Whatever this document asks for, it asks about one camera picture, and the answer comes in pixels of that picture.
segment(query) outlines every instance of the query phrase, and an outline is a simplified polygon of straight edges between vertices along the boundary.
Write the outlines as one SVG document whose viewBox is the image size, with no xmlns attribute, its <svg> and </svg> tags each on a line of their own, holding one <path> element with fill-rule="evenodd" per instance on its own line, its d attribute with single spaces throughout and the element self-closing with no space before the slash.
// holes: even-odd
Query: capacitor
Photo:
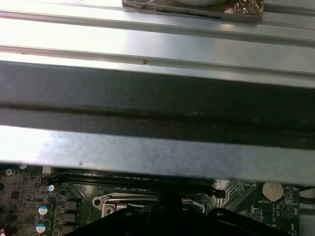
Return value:
<svg viewBox="0 0 315 236">
<path fill-rule="evenodd" d="M 53 204 L 51 202 L 46 202 L 45 204 L 41 205 L 38 209 L 38 213 L 40 215 L 46 215 L 51 209 L 53 208 Z"/>
<path fill-rule="evenodd" d="M 52 191 L 54 191 L 55 190 L 55 187 L 53 186 L 53 185 L 49 185 L 48 187 L 47 187 L 47 191 L 48 192 L 52 192 Z"/>
<path fill-rule="evenodd" d="M 5 170 L 5 175 L 7 176 L 12 176 L 15 174 L 15 169 L 6 169 Z"/>
<path fill-rule="evenodd" d="M 36 232 L 38 232 L 39 234 L 42 234 L 43 232 L 45 232 L 45 230 L 46 230 L 46 226 L 42 223 L 36 226 Z"/>
<path fill-rule="evenodd" d="M 27 167 L 27 165 L 19 165 L 19 168 L 20 168 L 21 170 L 26 169 L 26 167 Z"/>
</svg>

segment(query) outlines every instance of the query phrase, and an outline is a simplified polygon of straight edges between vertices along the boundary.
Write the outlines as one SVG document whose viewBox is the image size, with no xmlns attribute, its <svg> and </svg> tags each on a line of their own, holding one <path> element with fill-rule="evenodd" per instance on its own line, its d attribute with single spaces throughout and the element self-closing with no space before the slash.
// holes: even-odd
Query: screw hole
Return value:
<svg viewBox="0 0 315 236">
<path fill-rule="evenodd" d="M 94 204 L 95 204 L 96 206 L 99 206 L 99 205 L 100 205 L 100 200 L 95 200 L 95 201 L 94 201 Z"/>
</svg>

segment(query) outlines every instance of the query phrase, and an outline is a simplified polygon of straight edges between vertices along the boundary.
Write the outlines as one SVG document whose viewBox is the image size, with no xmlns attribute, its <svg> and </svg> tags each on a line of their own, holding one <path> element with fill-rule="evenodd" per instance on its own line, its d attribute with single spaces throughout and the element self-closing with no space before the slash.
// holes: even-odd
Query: electronic component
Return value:
<svg viewBox="0 0 315 236">
<path fill-rule="evenodd" d="M 42 173 L 42 174 L 50 175 L 50 174 L 53 173 L 53 168 L 52 168 L 52 167 L 49 167 L 49 166 L 43 166 L 43 167 L 42 167 L 42 170 L 41 170 L 41 173 Z"/>
<path fill-rule="evenodd" d="M 53 204 L 51 202 L 46 202 L 44 205 L 40 206 L 38 209 L 38 213 L 40 215 L 46 215 L 53 208 Z"/>
<path fill-rule="evenodd" d="M 78 209 L 78 202 L 77 201 L 66 201 L 64 204 L 64 210 L 77 210 Z"/>
<path fill-rule="evenodd" d="M 75 230 L 75 226 L 73 225 L 63 225 L 62 226 L 62 235 L 66 235 Z"/>
<path fill-rule="evenodd" d="M 11 199 L 19 199 L 19 196 L 20 196 L 20 192 L 17 192 L 17 191 L 13 191 L 11 192 Z"/>
<path fill-rule="evenodd" d="M 40 188 L 40 183 L 35 183 L 34 188 Z"/>
<path fill-rule="evenodd" d="M 262 187 L 262 193 L 268 200 L 276 202 L 283 197 L 284 188 L 279 183 L 265 183 Z"/>
<path fill-rule="evenodd" d="M 76 222 L 77 215 L 74 213 L 59 213 L 58 218 L 62 218 L 64 222 L 74 223 Z"/>
<path fill-rule="evenodd" d="M 28 216 L 28 217 L 25 218 L 25 222 L 24 223 L 32 225 L 32 224 L 34 224 L 34 220 L 35 220 L 34 216 Z"/>
</svg>

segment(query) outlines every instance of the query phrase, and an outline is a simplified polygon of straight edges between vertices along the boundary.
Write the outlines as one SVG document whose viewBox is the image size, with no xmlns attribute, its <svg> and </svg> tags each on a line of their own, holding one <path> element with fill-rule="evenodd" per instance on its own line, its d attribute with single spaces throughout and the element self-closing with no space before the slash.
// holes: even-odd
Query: microchip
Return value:
<svg viewBox="0 0 315 236">
<path fill-rule="evenodd" d="M 11 199 L 19 199 L 19 196 L 20 196 L 20 192 L 12 192 L 11 193 Z"/>
<path fill-rule="evenodd" d="M 58 214 L 59 218 L 62 218 L 64 222 L 74 223 L 76 222 L 76 214 L 74 213 L 60 213 Z"/>
<path fill-rule="evenodd" d="M 40 188 L 40 183 L 35 183 L 34 188 Z"/>
<path fill-rule="evenodd" d="M 78 203 L 75 201 L 66 201 L 64 205 L 64 209 L 67 210 L 77 210 Z"/>
<path fill-rule="evenodd" d="M 34 217 L 33 216 L 28 216 L 25 218 L 25 224 L 34 224 Z"/>
<path fill-rule="evenodd" d="M 41 178 L 40 185 L 47 186 L 48 185 L 48 179 L 47 178 Z"/>
<path fill-rule="evenodd" d="M 63 225 L 63 235 L 66 235 L 72 231 L 74 231 L 73 225 Z"/>
</svg>

